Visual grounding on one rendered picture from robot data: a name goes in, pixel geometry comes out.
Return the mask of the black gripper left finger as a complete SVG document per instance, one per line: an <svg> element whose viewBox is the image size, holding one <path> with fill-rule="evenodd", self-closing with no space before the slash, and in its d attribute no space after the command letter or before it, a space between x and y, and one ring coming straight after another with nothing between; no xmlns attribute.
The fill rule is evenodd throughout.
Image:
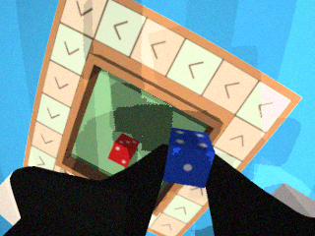
<svg viewBox="0 0 315 236"><path fill-rule="evenodd" d="M38 166L12 172L10 186L26 213L103 236L146 236L163 180L168 145L94 180Z"/></svg>

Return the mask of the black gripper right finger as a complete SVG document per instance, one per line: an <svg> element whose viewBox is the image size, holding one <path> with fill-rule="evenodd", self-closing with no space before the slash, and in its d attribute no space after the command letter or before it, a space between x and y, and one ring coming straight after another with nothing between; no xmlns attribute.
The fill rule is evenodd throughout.
<svg viewBox="0 0 315 236"><path fill-rule="evenodd" d="M206 191L215 236L315 236L315 217L286 206L216 153Z"/></svg>

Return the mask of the red die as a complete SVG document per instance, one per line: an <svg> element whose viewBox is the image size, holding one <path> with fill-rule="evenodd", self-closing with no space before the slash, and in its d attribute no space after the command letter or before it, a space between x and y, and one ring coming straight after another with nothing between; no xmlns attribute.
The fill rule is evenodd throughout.
<svg viewBox="0 0 315 236"><path fill-rule="evenodd" d="M121 134L114 142L108 158L126 167L129 164L138 144L138 141Z"/></svg>

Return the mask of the blue die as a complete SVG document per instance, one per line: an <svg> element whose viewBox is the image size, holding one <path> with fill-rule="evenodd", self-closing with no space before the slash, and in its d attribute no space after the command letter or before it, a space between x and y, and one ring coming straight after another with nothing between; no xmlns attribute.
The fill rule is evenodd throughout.
<svg viewBox="0 0 315 236"><path fill-rule="evenodd" d="M163 181L206 187L215 156L208 134L171 127Z"/></svg>

